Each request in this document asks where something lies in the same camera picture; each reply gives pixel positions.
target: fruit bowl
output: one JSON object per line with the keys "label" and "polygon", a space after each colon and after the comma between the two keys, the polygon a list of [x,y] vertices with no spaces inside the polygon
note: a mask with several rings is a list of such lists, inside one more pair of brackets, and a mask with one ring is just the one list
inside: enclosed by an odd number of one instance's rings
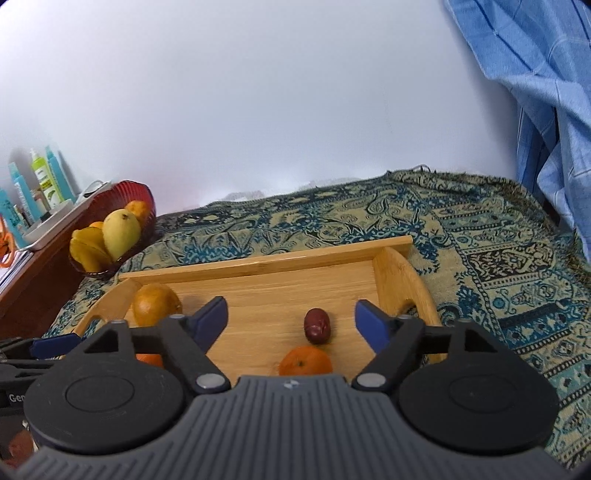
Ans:
{"label": "fruit bowl", "polygon": [[119,267],[123,265],[123,263],[133,257],[136,253],[141,252],[150,244],[150,240],[152,240],[154,234],[154,226],[156,224],[156,205],[154,203],[154,197],[152,197],[152,192],[150,192],[147,185],[131,180],[121,181],[114,185],[110,190],[99,193],[76,222],[76,229],[87,227],[92,222],[102,222],[113,210],[125,208],[125,206],[132,200],[143,200],[150,206],[150,214],[142,228],[142,234],[138,242],[132,248],[127,250],[120,259],[113,262],[107,270],[97,273],[87,273],[82,265],[70,255],[70,263],[74,266],[76,271],[90,278],[97,278],[98,280],[103,281],[108,280],[117,273]]}

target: blue floral pattern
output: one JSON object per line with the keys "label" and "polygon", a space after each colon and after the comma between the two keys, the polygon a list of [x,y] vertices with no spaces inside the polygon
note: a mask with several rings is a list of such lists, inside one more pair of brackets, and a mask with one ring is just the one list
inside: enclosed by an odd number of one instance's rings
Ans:
{"label": "blue floral pattern", "polygon": [[[547,451],[572,468],[591,445],[590,269],[573,235],[504,179],[399,171],[372,180],[158,219],[160,239],[121,272],[271,255],[411,235],[409,261],[444,325],[470,318],[556,388]],[[84,280],[48,336],[71,331],[117,277]],[[87,333],[97,328],[93,325]]]}

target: red date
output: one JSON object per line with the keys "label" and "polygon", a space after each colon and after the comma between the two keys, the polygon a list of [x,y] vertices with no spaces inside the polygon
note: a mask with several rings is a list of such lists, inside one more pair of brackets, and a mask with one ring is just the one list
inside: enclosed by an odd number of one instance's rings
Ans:
{"label": "red date", "polygon": [[322,309],[311,309],[304,317],[304,333],[310,343],[319,345],[330,338],[330,319]]}

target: blue cloth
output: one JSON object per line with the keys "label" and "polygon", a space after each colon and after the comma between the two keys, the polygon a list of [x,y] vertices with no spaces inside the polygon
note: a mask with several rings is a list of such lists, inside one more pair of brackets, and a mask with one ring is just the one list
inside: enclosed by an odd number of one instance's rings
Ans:
{"label": "blue cloth", "polygon": [[537,181],[590,260],[591,9],[580,0],[445,1],[485,76],[521,106],[518,180],[534,194]]}

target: wooden tray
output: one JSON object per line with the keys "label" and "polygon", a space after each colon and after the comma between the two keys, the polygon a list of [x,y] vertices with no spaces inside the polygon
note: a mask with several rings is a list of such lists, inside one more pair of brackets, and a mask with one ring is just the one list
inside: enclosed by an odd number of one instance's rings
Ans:
{"label": "wooden tray", "polygon": [[[416,306],[428,325],[441,325],[430,293],[404,258],[413,244],[402,236],[287,254],[250,257],[186,267],[126,273],[74,329],[83,335],[88,324],[125,318],[135,326],[130,305],[148,283],[169,285],[193,314],[216,295],[228,301],[226,330],[208,353],[235,382],[240,375],[276,375],[287,352],[306,345],[306,312],[328,312],[332,338],[321,346],[334,371],[350,380],[374,353],[355,329],[355,303],[367,299],[390,315]],[[441,355],[431,355],[439,361]]]}

